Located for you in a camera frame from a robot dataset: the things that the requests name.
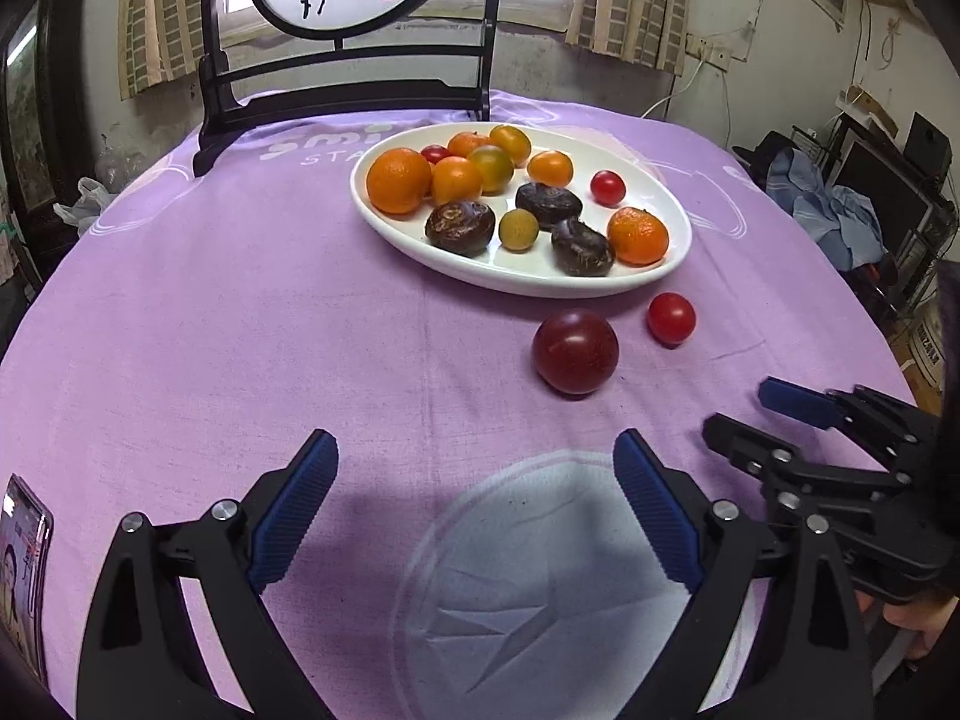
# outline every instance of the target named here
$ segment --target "dark red tomato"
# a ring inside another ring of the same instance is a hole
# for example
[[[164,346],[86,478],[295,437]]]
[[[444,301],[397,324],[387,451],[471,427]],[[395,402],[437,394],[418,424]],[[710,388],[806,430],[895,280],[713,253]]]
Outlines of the dark red tomato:
[[[568,395],[586,395],[613,375],[620,344],[606,319],[574,309],[541,324],[533,355],[536,372],[547,384]]]
[[[647,309],[647,327],[666,346],[679,346],[697,326],[697,314],[690,301],[676,293],[657,295]]]
[[[613,208],[627,196],[627,185],[612,170],[600,170],[590,182],[590,191],[593,192],[593,199],[600,205]]]
[[[433,146],[424,148],[421,154],[426,157],[426,161],[431,165],[436,165],[440,160],[453,156],[453,152],[446,146],[437,146],[435,143]]]

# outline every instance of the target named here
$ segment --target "black speaker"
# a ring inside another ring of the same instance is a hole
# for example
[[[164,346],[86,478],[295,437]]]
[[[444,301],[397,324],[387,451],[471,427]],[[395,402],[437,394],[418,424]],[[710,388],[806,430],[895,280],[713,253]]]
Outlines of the black speaker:
[[[932,179],[938,191],[943,189],[953,158],[950,141],[919,113],[913,115],[913,124],[910,125],[910,134],[904,146],[904,157],[923,175]]]

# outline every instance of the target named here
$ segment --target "clothes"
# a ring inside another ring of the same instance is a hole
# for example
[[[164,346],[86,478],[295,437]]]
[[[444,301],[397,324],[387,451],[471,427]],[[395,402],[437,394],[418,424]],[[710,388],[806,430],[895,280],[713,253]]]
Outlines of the clothes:
[[[803,151],[781,151],[767,173],[767,194],[813,238],[837,271],[879,262],[885,249],[868,197],[824,186]]]

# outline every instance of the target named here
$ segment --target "dark brown fruit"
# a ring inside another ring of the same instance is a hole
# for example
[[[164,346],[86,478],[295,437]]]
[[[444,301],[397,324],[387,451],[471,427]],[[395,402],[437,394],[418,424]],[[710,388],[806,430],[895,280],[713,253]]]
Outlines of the dark brown fruit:
[[[568,395],[585,395],[613,375],[620,344],[606,319],[574,309],[541,324],[533,356],[536,372],[547,384]]]
[[[487,248],[495,227],[496,215],[490,206],[458,200],[434,209],[426,220],[424,232],[435,247],[472,257]]]
[[[536,217],[541,230],[549,232],[560,220],[579,217],[584,204],[569,189],[557,189],[546,184],[524,184],[517,190],[517,208]]]
[[[558,221],[550,242],[557,265],[568,276],[605,276],[613,267],[610,242],[577,218]]]

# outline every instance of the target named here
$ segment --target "chair backrest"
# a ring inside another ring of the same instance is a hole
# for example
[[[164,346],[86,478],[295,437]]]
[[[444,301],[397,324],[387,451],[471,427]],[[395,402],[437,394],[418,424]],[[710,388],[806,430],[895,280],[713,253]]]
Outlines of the chair backrest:
[[[385,28],[412,13],[428,0],[397,0],[398,4],[373,18],[355,25],[316,28],[307,20],[319,16],[328,0],[300,0],[302,18],[278,15],[267,0],[252,0],[261,15],[287,34],[308,40],[332,41],[333,50],[310,55],[286,57],[237,70],[229,69],[227,55],[220,43],[217,0],[200,0],[203,20],[203,57],[200,57],[199,81],[203,97],[203,126],[200,150],[194,156],[194,175],[204,175],[217,157],[248,129],[261,124],[302,119],[332,113],[403,108],[440,108],[466,110],[478,119],[490,118],[490,78],[493,69],[493,40],[496,37],[500,0],[486,0],[478,45],[428,44],[348,47],[344,40]],[[315,11],[313,6],[319,2]],[[354,81],[296,89],[253,98],[241,105],[234,98],[232,84],[276,71],[320,65],[329,62],[400,56],[465,56],[477,59],[476,82],[470,86],[451,86],[436,79]]]

